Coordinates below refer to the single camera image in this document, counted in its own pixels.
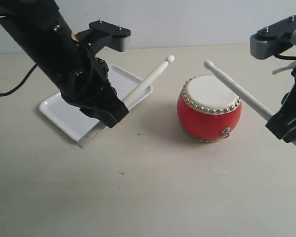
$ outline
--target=drum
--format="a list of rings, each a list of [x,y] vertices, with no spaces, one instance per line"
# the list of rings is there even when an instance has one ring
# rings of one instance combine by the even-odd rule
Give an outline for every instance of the drum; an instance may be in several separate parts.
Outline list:
[[[177,101],[183,130],[205,142],[230,136],[241,117],[241,99],[213,75],[188,80]]]

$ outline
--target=table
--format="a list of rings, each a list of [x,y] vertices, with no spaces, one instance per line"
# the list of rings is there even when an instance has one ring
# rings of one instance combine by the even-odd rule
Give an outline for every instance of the table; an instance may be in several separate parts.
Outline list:
[[[296,148],[246,104],[217,143],[188,137],[176,116],[183,83],[208,73],[204,60],[276,112],[293,78],[272,70],[287,62],[254,59],[247,44],[98,56],[143,78],[169,54],[176,60],[153,93],[85,149],[38,111],[57,92],[40,69],[0,98],[0,237],[296,236]],[[0,91],[32,65],[25,54],[0,55]]]

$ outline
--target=rectangular tray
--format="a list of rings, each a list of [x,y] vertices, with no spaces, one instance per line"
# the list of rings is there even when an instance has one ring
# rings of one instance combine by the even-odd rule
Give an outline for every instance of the rectangular tray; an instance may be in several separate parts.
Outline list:
[[[142,81],[135,75],[113,64],[109,65],[108,78],[112,86],[116,89],[117,96],[120,100]],[[153,87],[150,85],[138,96],[137,100],[134,101],[129,109],[144,100],[152,91]],[[60,92],[42,101],[39,105],[39,110],[75,141],[78,141],[99,122],[95,118],[85,116],[80,112],[79,108],[67,104],[61,97]]]

